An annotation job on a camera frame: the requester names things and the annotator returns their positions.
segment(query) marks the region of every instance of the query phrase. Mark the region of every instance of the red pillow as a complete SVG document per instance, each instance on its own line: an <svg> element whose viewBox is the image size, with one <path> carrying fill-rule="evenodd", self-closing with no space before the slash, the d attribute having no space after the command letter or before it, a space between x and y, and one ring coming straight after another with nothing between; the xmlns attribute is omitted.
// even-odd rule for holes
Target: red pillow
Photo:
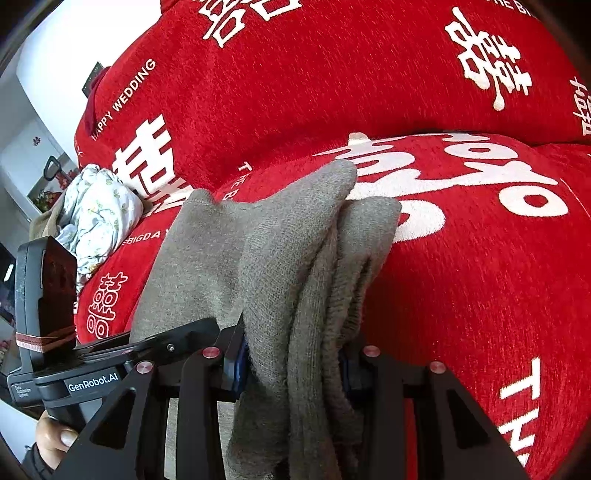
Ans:
<svg viewBox="0 0 591 480"><path fill-rule="evenodd" d="M549 478L591 414L591 147L489 134L346 143L241 173L216 198L256 201L335 157L358 165L351 198L399 198L363 330L399 359L443 361L532 479Z"/></svg>
<svg viewBox="0 0 591 480"><path fill-rule="evenodd" d="M147 216L84 286L74 315L82 343L131 329L139 296L179 207Z"/></svg>
<svg viewBox="0 0 591 480"><path fill-rule="evenodd" d="M96 130L76 134L83 165L144 196L179 178L215 190L245 161L283 164L352 131L590 138L577 71L514 0L166 6L99 83Z"/></svg>

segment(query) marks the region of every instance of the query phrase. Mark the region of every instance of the finger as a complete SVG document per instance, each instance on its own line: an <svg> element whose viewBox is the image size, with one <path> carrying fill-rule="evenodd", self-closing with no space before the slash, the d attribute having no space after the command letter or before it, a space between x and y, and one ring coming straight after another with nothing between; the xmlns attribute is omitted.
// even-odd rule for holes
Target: finger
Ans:
<svg viewBox="0 0 591 480"><path fill-rule="evenodd" d="M77 437L74 430L53 420L46 412L39 419L35 430L35 441L40 450L67 452Z"/></svg>

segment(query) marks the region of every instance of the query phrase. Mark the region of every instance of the black sleeve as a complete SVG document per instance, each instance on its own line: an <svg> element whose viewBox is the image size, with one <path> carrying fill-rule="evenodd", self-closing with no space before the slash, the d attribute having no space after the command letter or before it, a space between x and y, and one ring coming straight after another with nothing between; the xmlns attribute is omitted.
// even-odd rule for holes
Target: black sleeve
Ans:
<svg viewBox="0 0 591 480"><path fill-rule="evenodd" d="M53 470L41 458L37 444L25 455L22 468L31 480L50 480L53 475Z"/></svg>

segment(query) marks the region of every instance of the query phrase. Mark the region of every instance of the human hand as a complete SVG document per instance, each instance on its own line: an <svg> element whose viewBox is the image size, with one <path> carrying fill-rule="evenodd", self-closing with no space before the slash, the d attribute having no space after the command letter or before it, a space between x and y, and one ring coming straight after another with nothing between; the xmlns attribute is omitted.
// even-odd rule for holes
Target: human hand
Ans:
<svg viewBox="0 0 591 480"><path fill-rule="evenodd" d="M35 429L35 442L43 461L52 469L56 469L70 449L78 434L52 419L43 412Z"/></svg>

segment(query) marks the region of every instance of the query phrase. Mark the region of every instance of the white floral cloth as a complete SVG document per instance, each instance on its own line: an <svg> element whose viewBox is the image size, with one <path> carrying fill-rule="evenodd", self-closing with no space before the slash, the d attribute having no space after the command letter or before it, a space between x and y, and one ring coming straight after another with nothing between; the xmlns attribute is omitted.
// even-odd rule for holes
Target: white floral cloth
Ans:
<svg viewBox="0 0 591 480"><path fill-rule="evenodd" d="M139 197L117 176L87 165L65 192L56 240L78 260L78 295L96 270L138 224L144 212Z"/></svg>

